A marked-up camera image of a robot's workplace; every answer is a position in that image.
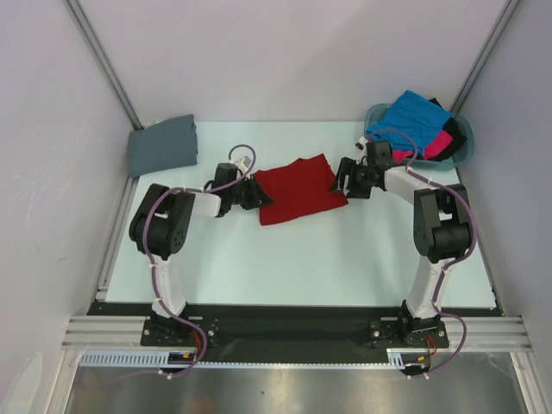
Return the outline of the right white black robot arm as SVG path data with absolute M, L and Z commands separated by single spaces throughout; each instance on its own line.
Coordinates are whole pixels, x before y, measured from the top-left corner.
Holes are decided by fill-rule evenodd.
M 442 295 L 454 267 L 475 249 L 478 233 L 463 185 L 428 179 L 392 156 L 388 141 L 361 138 L 357 157 L 341 159 L 330 187 L 347 198 L 368 199 L 374 188 L 401 197 L 413 208 L 417 274 L 394 321 L 372 321 L 375 348 L 445 348 Z

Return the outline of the red t shirt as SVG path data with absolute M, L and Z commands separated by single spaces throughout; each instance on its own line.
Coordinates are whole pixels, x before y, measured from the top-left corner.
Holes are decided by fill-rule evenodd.
M 332 192 L 335 181 L 324 154 L 297 159 L 287 166 L 259 170 L 254 178 L 272 202 L 259 208 L 262 226 L 289 222 L 348 204 L 340 192 Z

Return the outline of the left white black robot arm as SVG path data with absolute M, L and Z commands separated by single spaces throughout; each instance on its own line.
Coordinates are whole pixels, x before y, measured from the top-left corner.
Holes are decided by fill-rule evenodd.
M 181 346 L 189 337 L 201 342 L 198 328 L 185 314 L 184 283 L 171 262 L 185 245 L 192 219 L 221 218 L 235 205 L 254 210 L 272 203 L 243 163 L 218 164 L 214 179 L 201 189 L 149 186 L 129 225 L 130 240 L 147 257 L 154 291 L 142 346 Z

